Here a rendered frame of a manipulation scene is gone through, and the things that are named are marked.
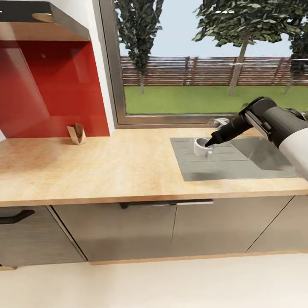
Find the coffee cup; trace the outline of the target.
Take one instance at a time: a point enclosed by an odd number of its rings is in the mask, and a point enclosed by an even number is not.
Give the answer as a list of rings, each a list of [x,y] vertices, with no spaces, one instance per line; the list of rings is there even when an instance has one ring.
[[[209,160],[213,153],[214,144],[205,147],[205,144],[209,141],[208,138],[197,138],[194,141],[194,153],[196,156]]]

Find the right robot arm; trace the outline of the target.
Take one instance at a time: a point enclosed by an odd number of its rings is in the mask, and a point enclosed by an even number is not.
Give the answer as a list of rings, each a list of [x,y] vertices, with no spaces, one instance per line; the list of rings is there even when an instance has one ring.
[[[308,181],[308,121],[298,110],[286,111],[273,99],[263,96],[241,110],[235,120],[229,123],[228,118],[218,118],[213,127],[218,131],[212,133],[205,147],[229,142],[255,127]]]

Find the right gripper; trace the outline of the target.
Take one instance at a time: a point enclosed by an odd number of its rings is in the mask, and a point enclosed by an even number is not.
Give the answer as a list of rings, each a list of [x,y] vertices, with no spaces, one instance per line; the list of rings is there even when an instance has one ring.
[[[233,138],[240,136],[240,134],[242,133],[240,133],[235,129],[235,127],[233,126],[233,121],[231,121],[220,130],[213,132],[212,137],[205,144],[205,147],[208,147],[212,144],[221,144],[223,142],[229,142]]]

